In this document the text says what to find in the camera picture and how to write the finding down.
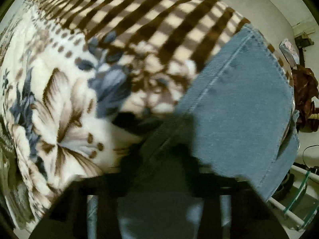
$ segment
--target floor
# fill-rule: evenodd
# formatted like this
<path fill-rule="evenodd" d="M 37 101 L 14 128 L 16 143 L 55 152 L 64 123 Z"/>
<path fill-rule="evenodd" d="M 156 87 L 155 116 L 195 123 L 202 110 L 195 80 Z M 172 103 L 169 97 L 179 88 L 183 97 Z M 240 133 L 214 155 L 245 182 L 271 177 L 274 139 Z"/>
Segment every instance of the floor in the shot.
<path fill-rule="evenodd" d="M 0 23 L 0 32 L 3 31 L 10 18 L 18 10 L 24 0 L 15 0 L 7 14 Z M 288 38 L 291 42 L 294 42 L 293 30 L 281 14 L 281 12 L 275 7 L 270 0 L 223 0 L 229 6 L 233 7 L 245 17 L 247 17 L 252 24 L 258 28 L 267 40 L 278 48 L 280 42 Z M 290 238 L 297 239 L 300 237 L 300 233 L 294 230 L 285 229 Z M 20 239 L 28 238 L 26 231 L 15 231 Z"/>

